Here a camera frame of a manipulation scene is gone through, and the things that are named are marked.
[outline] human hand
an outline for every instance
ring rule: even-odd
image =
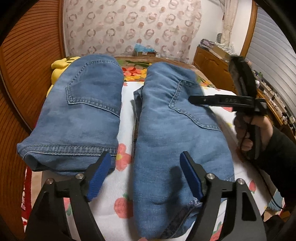
[[[265,150],[267,147],[270,138],[273,134],[273,126],[266,116],[259,116],[255,115],[254,117],[246,116],[246,115],[239,115],[235,117],[233,124],[235,126],[235,130],[237,132],[237,139],[239,141],[239,146],[241,145],[241,148],[243,151],[249,151],[252,149],[253,142],[249,139],[250,134],[249,132],[246,134],[247,124],[250,123],[252,120],[251,125],[257,125],[260,127],[261,131],[261,141],[262,141],[262,151]]]

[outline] headboard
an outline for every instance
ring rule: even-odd
[[[51,85],[51,63],[65,57],[62,10],[63,0],[39,0],[0,47],[0,239],[1,230],[24,238],[21,201],[26,165],[16,144],[36,124]]]

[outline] patterned curtain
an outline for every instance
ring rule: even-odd
[[[71,56],[131,56],[140,43],[183,61],[202,18],[200,0],[65,0],[64,8]]]

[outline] black cable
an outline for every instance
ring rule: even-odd
[[[274,92],[274,90],[270,90],[270,91],[268,91],[268,92],[266,92],[266,93],[264,93],[264,91],[263,91],[263,94],[265,94],[265,95],[267,95],[269,92],[271,92],[271,91],[273,91]]]
[[[255,160],[248,160],[248,159],[246,158],[245,154],[242,152],[242,143],[243,143],[244,139],[246,138],[247,133],[248,133],[248,129],[246,130],[246,132],[245,132],[245,134],[244,134],[244,137],[242,138],[242,141],[241,141],[241,143],[240,143],[240,147],[239,147],[239,149],[240,149],[240,151],[241,151],[241,154],[243,155],[243,157],[244,157],[247,161],[250,161],[250,163],[252,164],[252,166],[257,170],[257,172],[258,172],[259,175],[261,176],[261,178],[262,178],[262,180],[263,180],[263,182],[264,182],[264,184],[265,184],[265,186],[266,186],[266,188],[267,188],[267,191],[269,192],[269,195],[271,196],[271,199],[272,199],[272,201],[274,202],[274,204],[275,204],[279,209],[283,210],[283,208],[282,208],[281,206],[279,206],[279,205],[277,204],[277,202],[274,200],[274,197],[273,197],[273,195],[271,194],[271,191],[270,191],[270,189],[269,189],[269,187],[268,187],[268,185],[267,185],[267,183],[266,183],[266,181],[265,181],[265,179],[264,179],[262,173],[260,172],[260,170],[258,169],[258,167],[255,166],[255,164],[253,163]]]

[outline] blue jeans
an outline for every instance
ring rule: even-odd
[[[167,63],[151,65],[134,92],[139,121],[134,157],[133,208],[141,237],[183,235],[200,202],[190,191],[179,157],[188,151],[206,172],[234,180],[230,150],[214,113],[188,102],[203,95],[193,71]]]
[[[17,145],[19,155],[33,171],[74,175],[108,151],[114,168],[123,81],[113,57],[75,60],[50,91],[31,135]]]

